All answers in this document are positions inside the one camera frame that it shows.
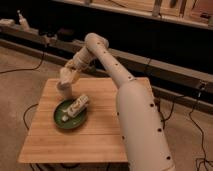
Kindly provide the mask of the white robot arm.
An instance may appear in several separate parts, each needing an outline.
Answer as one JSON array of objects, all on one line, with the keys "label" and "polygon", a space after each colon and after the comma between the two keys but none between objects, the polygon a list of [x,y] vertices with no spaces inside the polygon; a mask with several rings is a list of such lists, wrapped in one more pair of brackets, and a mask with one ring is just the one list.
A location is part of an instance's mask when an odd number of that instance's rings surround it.
[{"label": "white robot arm", "polygon": [[116,85],[116,109],[130,171],[176,171],[152,93],[108,51],[109,42],[89,33],[84,46],[60,70],[57,89],[72,96],[71,85],[98,59]]}]

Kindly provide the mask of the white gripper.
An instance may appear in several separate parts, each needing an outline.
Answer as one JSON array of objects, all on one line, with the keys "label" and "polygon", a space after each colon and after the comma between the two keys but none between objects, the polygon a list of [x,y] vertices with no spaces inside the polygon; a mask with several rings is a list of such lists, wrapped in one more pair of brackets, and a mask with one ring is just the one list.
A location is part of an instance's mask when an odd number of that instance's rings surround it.
[{"label": "white gripper", "polygon": [[68,61],[68,67],[75,70],[71,72],[66,67],[60,69],[60,82],[62,84],[70,81],[72,84],[76,83],[80,78],[80,72],[78,70],[85,70],[94,59],[95,56],[86,47],[81,48],[73,58]]}]

